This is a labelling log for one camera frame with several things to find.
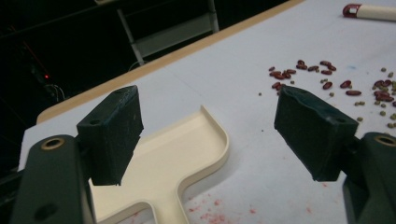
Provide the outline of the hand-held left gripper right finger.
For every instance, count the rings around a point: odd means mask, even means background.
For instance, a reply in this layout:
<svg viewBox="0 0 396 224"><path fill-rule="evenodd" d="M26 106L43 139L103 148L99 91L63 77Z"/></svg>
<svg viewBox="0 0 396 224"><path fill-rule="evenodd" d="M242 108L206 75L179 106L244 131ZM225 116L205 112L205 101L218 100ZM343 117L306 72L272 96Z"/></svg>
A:
<svg viewBox="0 0 396 224"><path fill-rule="evenodd" d="M275 129L316 181L335 181L344 145L358 122L313 93L284 86L276 106Z"/></svg>

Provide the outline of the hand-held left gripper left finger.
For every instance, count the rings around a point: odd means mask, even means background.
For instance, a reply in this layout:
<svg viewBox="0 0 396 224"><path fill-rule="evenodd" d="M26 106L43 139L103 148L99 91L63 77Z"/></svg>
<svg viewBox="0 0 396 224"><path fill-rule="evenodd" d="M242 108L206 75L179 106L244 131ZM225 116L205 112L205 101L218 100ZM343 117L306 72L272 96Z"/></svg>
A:
<svg viewBox="0 0 396 224"><path fill-rule="evenodd" d="M77 125L95 186L119 185L144 130L136 85L111 92Z"/></svg>

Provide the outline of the cream plastic dustpan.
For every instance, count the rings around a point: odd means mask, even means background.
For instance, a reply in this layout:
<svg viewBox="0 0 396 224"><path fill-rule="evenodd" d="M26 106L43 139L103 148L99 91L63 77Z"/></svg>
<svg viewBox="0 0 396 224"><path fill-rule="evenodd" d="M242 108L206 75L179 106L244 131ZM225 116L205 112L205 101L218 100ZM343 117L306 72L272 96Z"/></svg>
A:
<svg viewBox="0 0 396 224"><path fill-rule="evenodd" d="M143 137L119 186L92 187L99 224L149 209L156 224L189 224L187 187L215 173L229 156L229 135L205 107Z"/></svg>

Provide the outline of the scattered green mung beans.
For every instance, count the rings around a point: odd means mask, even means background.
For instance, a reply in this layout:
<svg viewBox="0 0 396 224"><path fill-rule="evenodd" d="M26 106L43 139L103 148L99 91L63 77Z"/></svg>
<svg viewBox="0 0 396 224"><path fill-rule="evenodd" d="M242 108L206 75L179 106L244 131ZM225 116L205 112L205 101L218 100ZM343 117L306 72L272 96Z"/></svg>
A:
<svg viewBox="0 0 396 224"><path fill-rule="evenodd" d="M299 73L293 77L295 80L294 85L290 85L289 81L285 81L285 86L298 87L307 91L312 91L316 96L348 114L361 125L367 126L368 128L378 129L380 132L390 131L393 133L396 132L396 107L393 107L392 105L386 105L385 107L375 105L369 88L370 82L383 77L380 73L380 69L373 73L344 72L337 69L337 73L342 77L363 78L363 81L359 83L359 86L364 88L364 94L361 97L345 96L341 91L336 91L334 97L330 97L329 93L321 88L319 81L322 79L322 76L313 77L312 80L309 80L309 78L314 75L312 73ZM280 91L272 88L272 85L276 83L276 79L270 77L269 72L268 77L270 78L270 90L276 95L279 95Z"/></svg>

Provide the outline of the scattered red kidney beans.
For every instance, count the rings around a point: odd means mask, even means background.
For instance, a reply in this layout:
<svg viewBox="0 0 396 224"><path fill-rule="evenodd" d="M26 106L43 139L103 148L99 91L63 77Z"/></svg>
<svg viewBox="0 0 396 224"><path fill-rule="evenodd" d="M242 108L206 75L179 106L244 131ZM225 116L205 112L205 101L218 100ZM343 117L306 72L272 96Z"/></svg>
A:
<svg viewBox="0 0 396 224"><path fill-rule="evenodd" d="M276 79L276 83L272 85L274 90L280 91L285 86L285 81L289 81L290 85L295 84L293 79L299 73L312 73L309 80L313 77L322 76L319 81L321 88L329 93L330 97L334 97L336 91L341 91L345 96L361 97L364 94L364 88L359 86L363 81L362 77L342 77L337 73L337 67L328 61L320 61L319 64L307 65L305 61L298 60L294 68L277 70L274 66L268 69L269 76ZM396 107L396 73L388 71L385 67L380 69L382 78L377 78L370 82L369 88L374 99L375 105L392 105Z"/></svg>

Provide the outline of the dark device with red light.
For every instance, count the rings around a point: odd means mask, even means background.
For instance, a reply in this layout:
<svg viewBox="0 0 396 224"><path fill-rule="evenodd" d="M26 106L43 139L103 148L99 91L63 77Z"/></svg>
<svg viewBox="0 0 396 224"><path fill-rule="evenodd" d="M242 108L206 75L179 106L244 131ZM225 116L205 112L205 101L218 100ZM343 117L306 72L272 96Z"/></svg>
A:
<svg viewBox="0 0 396 224"><path fill-rule="evenodd" d="M53 81L51 76L39 64L31 63L30 72L54 103L60 103L65 100L64 90Z"/></svg>

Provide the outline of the grey metal stand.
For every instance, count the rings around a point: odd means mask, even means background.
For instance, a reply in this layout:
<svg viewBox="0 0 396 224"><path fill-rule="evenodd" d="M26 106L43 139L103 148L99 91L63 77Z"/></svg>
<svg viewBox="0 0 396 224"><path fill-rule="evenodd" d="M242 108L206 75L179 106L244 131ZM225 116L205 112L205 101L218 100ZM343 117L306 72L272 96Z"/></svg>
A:
<svg viewBox="0 0 396 224"><path fill-rule="evenodd" d="M144 0L139 9L117 9L134 53L134 65L147 57L219 31L215 0Z"/></svg>

